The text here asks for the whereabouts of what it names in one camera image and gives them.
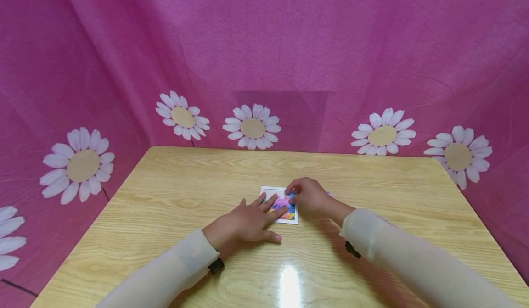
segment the wooden table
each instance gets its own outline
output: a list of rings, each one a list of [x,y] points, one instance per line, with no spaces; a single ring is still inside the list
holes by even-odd
[[[92,308],[118,283],[262,185],[309,176],[445,249],[522,305],[529,289],[442,167],[430,158],[153,147],[34,302]],[[344,249],[338,228],[300,211],[282,245],[222,252],[226,270],[171,307],[421,307],[392,275]]]

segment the white daisy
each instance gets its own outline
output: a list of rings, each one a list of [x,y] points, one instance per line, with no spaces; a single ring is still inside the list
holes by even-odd
[[[281,131],[277,125],[278,117],[271,117],[268,107],[253,104],[253,109],[247,105],[233,110],[234,118],[226,118],[222,128],[230,131],[230,140],[239,140],[240,147],[255,150],[256,147],[264,150],[272,147],[278,138],[273,133]]]
[[[6,238],[24,223],[24,218],[21,216],[12,218],[16,213],[17,209],[12,206],[0,208],[0,272],[13,267],[18,262],[16,256],[4,254],[11,253],[26,244],[26,239],[21,236]]]
[[[386,152],[396,154],[398,145],[409,145],[410,138],[414,138],[416,133],[408,128],[414,123],[413,119],[402,120],[404,111],[399,110],[393,113],[392,108],[387,108],[382,116],[373,113],[369,116],[369,124],[361,124],[358,131],[353,131],[352,137],[356,138],[351,146],[361,148],[358,154],[386,155]]]
[[[44,157],[42,162],[55,170],[40,179],[40,185],[48,186],[42,196],[49,198],[62,192],[62,205],[72,201],[77,192],[83,202],[90,193],[100,193],[101,182],[107,182],[114,170],[111,163],[114,153],[105,153],[108,140],[101,138],[98,130],[90,135],[85,127],[81,127],[66,137],[70,145],[57,143],[51,148],[53,154]]]
[[[163,103],[156,103],[156,113],[164,117],[163,123],[166,126],[174,127],[175,135],[181,135],[185,140],[195,138],[199,140],[201,135],[206,137],[205,130],[209,130],[209,120],[198,116],[198,107],[188,107],[187,99],[178,96],[176,92],[170,91],[171,96],[160,94]]]
[[[433,157],[443,165],[454,183],[464,190],[467,187],[467,177],[472,182],[479,182],[479,173],[489,169],[486,157],[492,154],[493,148],[484,135],[474,140],[474,130],[456,126],[452,134],[440,133],[428,145],[433,146],[424,154]]]

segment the white sleeve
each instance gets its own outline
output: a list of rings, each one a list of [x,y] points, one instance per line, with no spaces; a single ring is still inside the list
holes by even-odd
[[[126,278],[97,308],[167,308],[204,277],[218,257],[202,231],[195,230]]]
[[[340,235],[430,307],[518,307],[449,253],[388,224],[368,209],[349,214]]]

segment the colorful card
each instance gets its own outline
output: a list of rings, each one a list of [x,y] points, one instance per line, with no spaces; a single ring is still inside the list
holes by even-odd
[[[286,187],[261,186],[261,193],[266,192],[266,200],[270,199],[274,194],[277,194],[277,200],[272,205],[271,211],[281,209],[283,206],[288,207],[288,211],[282,217],[278,218],[276,223],[299,224],[298,207],[288,203],[290,197],[285,196],[285,189]]]

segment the right hand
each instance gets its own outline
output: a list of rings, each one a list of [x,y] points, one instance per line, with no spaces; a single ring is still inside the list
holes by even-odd
[[[308,177],[295,179],[290,183],[285,193],[288,194],[292,191],[296,196],[291,198],[289,202],[312,211],[320,211],[327,201],[333,200],[317,180],[309,179]]]

